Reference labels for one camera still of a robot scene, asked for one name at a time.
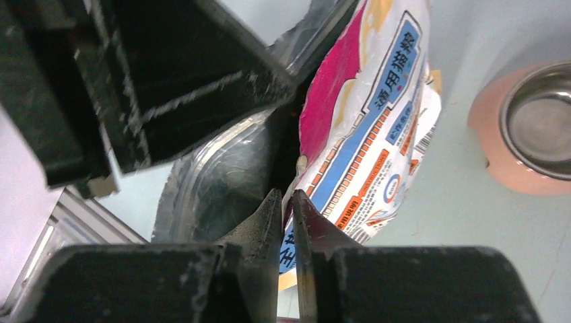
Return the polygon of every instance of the plastic snack bag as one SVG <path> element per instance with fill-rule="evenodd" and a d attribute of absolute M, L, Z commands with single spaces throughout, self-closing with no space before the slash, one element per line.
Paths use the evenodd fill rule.
<path fill-rule="evenodd" d="M 362 1 L 320 66 L 300 116 L 298 176 L 284 200 L 304 190 L 323 216 L 361 244 L 395 216 L 440 114 L 427 62 L 428 6 Z M 293 236 L 290 216 L 280 290 L 297 281 Z"/>

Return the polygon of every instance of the stainless steel bowl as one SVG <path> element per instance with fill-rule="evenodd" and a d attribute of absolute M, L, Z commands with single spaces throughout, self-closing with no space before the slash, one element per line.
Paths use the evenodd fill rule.
<path fill-rule="evenodd" d="M 500 128 L 505 143 L 528 168 L 571 180 L 571 61 L 526 75 L 507 95 Z"/>

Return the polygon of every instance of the white floor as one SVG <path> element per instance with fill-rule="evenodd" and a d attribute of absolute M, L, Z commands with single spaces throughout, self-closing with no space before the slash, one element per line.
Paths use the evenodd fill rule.
<path fill-rule="evenodd" d="M 432 67 L 442 70 L 444 112 L 399 216 L 369 245 L 495 247 L 519 270 L 544 322 L 571 322 L 570 197 L 527 196 L 494 182 L 466 127 L 474 97 L 491 79 L 531 63 L 571 57 L 568 2 L 433 0 L 433 5 L 430 58 Z M 254 15 L 247 7 L 238 13 L 253 29 L 263 30 L 256 26 L 267 21 L 263 13 Z M 150 238 L 168 166 L 143 174 L 120 181 L 127 199 L 112 196 L 103 203 Z M 278 315 L 298 317 L 295 288 L 280 293 Z"/>

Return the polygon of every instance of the gray floor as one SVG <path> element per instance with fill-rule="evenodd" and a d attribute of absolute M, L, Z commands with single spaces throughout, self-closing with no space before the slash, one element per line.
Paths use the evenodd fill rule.
<path fill-rule="evenodd" d="M 307 0 L 286 2 L 302 7 Z M 570 197 L 527 196 L 494 182 L 466 127 L 470 105 L 489 80 L 517 67 L 571 56 L 571 6 L 564 0 L 433 4 L 430 58 L 432 67 L 442 70 L 444 112 L 399 216 L 368 244 L 495 247 L 519 270 L 544 322 L 571 322 Z M 263 12 L 238 13 L 255 30 L 260 28 L 256 24 L 266 24 Z M 167 174 L 168 166 L 163 166 L 142 177 L 128 176 L 120 181 L 122 193 L 103 203 L 150 237 Z M 129 205 L 138 205 L 139 211 L 129 211 Z M 278 315 L 298 316 L 295 288 L 280 293 Z"/>

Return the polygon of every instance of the logo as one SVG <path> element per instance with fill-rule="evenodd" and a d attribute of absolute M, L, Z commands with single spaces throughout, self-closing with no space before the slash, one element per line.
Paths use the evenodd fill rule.
<path fill-rule="evenodd" d="M 399 191 L 399 184 L 401 183 L 401 176 L 398 174 L 393 175 L 391 179 L 389 179 L 389 183 L 387 183 L 387 187 L 384 188 L 384 201 L 386 203 L 390 203 L 393 201 L 397 192 Z"/>

